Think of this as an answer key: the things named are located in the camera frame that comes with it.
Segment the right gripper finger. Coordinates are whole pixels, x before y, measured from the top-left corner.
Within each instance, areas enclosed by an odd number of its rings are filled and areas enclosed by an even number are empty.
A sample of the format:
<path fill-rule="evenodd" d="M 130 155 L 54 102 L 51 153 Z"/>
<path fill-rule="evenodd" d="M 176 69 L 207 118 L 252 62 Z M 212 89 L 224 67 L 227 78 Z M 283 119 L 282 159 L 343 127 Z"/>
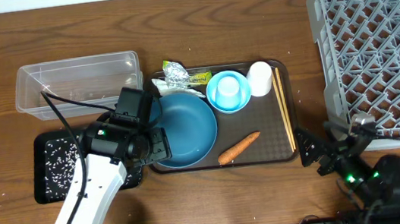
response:
<path fill-rule="evenodd" d="M 333 121 L 325 121 L 323 123 L 328 138 L 348 136 L 349 128 L 342 126 Z"/>
<path fill-rule="evenodd" d="M 327 156 L 326 140 L 303 128 L 295 128 L 294 136 L 297 139 L 299 156 L 304 167 L 315 162 L 318 162 L 321 166 L 328 165 L 330 160 Z"/>

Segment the dark blue plate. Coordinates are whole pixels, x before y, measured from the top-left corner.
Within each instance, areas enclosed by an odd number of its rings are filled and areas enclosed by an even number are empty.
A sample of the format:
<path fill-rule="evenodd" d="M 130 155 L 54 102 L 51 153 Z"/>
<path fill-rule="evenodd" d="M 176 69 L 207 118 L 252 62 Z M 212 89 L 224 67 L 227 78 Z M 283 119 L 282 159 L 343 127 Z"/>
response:
<path fill-rule="evenodd" d="M 150 118 L 161 116 L 157 127 L 165 129 L 172 156 L 159 161 L 170 169 L 198 163 L 214 146 L 217 138 L 216 117 L 201 99 L 180 93 L 163 96 L 152 105 Z"/>

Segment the white napkin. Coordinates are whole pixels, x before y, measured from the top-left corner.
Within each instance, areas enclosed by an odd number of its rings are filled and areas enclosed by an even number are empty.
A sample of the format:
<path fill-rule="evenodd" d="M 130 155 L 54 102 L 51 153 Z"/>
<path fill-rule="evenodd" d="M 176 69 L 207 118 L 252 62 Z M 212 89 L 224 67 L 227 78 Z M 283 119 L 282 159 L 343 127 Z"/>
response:
<path fill-rule="evenodd" d="M 161 96 L 168 96 L 168 95 L 174 95 L 174 94 L 190 94 L 192 96 L 200 97 L 202 99 L 205 98 L 205 95 L 201 93 L 200 91 L 197 91 L 193 88 L 190 87 L 188 83 L 185 82 L 169 82 L 169 81 L 164 81 L 160 79 L 152 79 L 152 84 L 156 87 L 156 89 L 159 91 L 159 94 Z"/>

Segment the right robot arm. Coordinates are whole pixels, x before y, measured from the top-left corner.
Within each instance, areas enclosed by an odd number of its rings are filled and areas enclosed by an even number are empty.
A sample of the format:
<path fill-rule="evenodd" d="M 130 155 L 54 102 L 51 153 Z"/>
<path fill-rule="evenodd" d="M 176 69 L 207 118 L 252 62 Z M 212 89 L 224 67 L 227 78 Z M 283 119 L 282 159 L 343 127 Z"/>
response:
<path fill-rule="evenodd" d="M 384 155 L 371 166 L 361 158 L 377 136 L 372 115 L 356 114 L 347 126 L 323 124 L 326 138 L 303 128 L 294 137 L 302 165 L 319 164 L 320 176 L 337 173 L 337 185 L 356 204 L 353 224 L 400 223 L 400 156 Z"/>

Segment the white rice pile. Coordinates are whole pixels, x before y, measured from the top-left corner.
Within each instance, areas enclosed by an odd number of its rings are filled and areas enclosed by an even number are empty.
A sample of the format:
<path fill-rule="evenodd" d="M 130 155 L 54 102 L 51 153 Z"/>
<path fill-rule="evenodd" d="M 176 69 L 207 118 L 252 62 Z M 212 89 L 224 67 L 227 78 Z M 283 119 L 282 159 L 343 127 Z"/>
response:
<path fill-rule="evenodd" d="M 68 137 L 49 140 L 45 147 L 43 165 L 47 202 L 64 200 L 74 177 L 79 157 L 77 148 Z"/>

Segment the orange carrot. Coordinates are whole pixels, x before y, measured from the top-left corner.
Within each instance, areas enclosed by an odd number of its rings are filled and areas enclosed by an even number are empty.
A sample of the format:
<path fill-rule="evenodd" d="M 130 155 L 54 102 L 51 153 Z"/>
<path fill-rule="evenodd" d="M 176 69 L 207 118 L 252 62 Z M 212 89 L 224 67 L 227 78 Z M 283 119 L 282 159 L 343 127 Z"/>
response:
<path fill-rule="evenodd" d="M 220 165 L 225 165 L 240 156 L 258 137 L 260 132 L 256 131 L 246 136 L 244 139 L 239 141 L 233 147 L 227 149 L 219 155 L 218 161 Z"/>

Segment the foil wrapper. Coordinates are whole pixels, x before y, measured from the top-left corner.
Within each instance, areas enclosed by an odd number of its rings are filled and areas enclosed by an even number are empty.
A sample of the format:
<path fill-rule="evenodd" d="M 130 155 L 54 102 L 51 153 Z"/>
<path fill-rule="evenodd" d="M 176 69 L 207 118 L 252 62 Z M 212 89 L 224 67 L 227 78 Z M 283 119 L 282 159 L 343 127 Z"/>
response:
<path fill-rule="evenodd" d="M 170 87 L 178 87 L 186 89 L 190 83 L 190 75 L 184 69 L 182 64 L 177 62 L 163 61 L 162 70 L 165 75 L 165 82 Z"/>

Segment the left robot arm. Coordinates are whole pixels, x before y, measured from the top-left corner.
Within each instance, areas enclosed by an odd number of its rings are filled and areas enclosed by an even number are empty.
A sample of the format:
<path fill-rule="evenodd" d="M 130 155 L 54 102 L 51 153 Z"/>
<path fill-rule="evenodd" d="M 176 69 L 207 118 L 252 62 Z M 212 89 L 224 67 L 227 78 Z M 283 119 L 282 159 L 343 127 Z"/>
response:
<path fill-rule="evenodd" d="M 165 129 L 126 125 L 108 112 L 88 126 L 76 149 L 81 154 L 55 224 L 103 224 L 126 181 L 172 155 Z"/>

